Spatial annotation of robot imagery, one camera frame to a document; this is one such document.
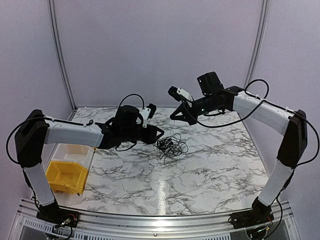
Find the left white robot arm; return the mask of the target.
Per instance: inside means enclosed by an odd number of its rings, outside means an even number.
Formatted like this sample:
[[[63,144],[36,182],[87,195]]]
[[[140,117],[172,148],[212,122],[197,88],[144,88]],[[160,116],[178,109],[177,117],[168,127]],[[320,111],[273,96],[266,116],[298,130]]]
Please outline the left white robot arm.
[[[115,116],[104,123],[54,119],[35,109],[17,126],[14,130],[17,163],[44,207],[44,215],[51,222],[60,222],[64,215],[62,209],[57,207],[41,165],[44,145],[71,144],[108,150],[126,142],[154,144],[165,133],[159,127],[148,124],[156,109],[153,104],[141,110],[131,105],[120,106]]]

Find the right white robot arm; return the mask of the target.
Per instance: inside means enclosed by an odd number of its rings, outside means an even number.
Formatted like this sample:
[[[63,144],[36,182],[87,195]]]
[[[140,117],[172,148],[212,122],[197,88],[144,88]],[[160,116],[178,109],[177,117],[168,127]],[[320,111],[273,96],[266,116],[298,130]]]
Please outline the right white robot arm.
[[[194,99],[189,92],[171,86],[168,94],[180,106],[170,115],[174,121],[199,123],[198,117],[212,111],[230,111],[249,117],[271,127],[283,136],[276,159],[276,165],[265,187],[252,204],[247,219],[258,224],[267,216],[269,207],[285,188],[308,144],[306,114],[302,110],[292,111],[254,96],[238,86],[225,88],[215,72],[208,72],[197,78],[203,97]]]

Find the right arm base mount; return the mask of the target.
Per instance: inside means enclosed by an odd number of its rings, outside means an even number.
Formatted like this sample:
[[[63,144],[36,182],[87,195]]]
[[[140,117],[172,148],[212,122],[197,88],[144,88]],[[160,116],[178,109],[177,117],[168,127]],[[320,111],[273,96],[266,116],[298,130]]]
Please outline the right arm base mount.
[[[258,197],[253,201],[250,210],[234,212],[230,215],[228,222],[234,229],[248,228],[274,220],[271,205],[264,205]]]

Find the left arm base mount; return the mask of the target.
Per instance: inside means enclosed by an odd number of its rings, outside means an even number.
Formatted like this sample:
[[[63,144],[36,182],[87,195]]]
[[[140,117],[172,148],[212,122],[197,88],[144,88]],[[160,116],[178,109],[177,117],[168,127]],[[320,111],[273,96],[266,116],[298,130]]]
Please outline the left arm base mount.
[[[78,225],[80,213],[78,211],[61,208],[57,202],[46,206],[40,205],[38,208],[36,214],[37,219],[60,226],[65,222],[66,225],[72,228],[76,228]]]

